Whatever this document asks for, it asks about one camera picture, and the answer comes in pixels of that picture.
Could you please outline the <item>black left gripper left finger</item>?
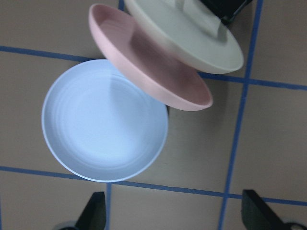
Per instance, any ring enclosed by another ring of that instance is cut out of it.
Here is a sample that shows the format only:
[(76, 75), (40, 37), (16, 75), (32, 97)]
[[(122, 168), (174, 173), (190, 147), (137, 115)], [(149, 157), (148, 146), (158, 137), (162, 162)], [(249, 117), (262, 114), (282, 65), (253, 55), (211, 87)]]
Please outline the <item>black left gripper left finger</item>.
[(104, 192), (94, 192), (78, 218), (78, 230), (104, 230), (106, 226), (106, 201)]

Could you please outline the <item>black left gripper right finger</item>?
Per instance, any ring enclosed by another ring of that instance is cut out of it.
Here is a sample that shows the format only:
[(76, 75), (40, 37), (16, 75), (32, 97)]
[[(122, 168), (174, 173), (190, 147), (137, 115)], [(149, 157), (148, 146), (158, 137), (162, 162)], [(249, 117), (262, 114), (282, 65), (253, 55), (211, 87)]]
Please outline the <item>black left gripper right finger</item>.
[(241, 218), (247, 230), (289, 230), (254, 190), (243, 190)]

